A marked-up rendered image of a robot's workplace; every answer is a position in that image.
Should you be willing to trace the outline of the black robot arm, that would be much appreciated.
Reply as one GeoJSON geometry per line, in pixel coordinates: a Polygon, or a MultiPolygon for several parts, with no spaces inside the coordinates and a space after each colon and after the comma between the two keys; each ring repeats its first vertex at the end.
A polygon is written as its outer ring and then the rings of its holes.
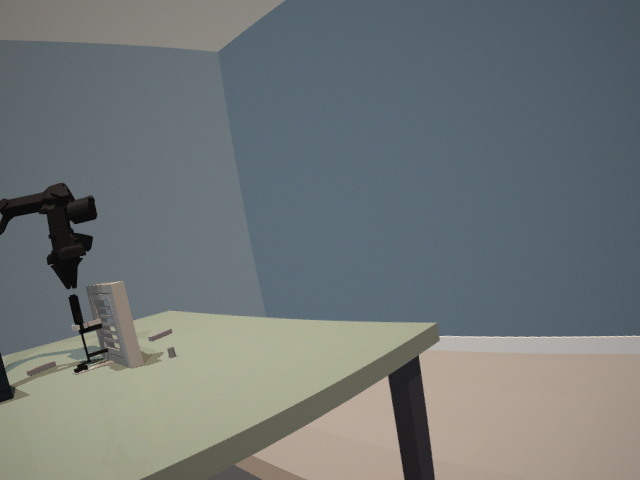
{"type": "MultiPolygon", "coordinates": [[[[65,183],[49,186],[41,193],[10,200],[4,198],[0,200],[0,212],[3,215],[0,220],[0,235],[5,232],[12,218],[37,212],[47,214],[49,230],[70,226],[69,221],[78,224],[97,218],[93,196],[75,200],[65,183]]],[[[69,237],[70,246],[82,244],[86,252],[90,251],[92,242],[93,236],[71,233],[69,237]]]]}

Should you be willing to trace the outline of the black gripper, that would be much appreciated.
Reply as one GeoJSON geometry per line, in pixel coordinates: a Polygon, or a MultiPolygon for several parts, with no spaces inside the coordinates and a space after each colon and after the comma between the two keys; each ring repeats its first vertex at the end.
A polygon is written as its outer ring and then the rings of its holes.
{"type": "Polygon", "coordinates": [[[77,288],[78,265],[86,255],[85,247],[82,244],[70,246],[69,237],[74,233],[71,226],[63,226],[49,230],[51,239],[51,254],[47,256],[47,265],[51,265],[62,284],[66,289],[77,288]]]}

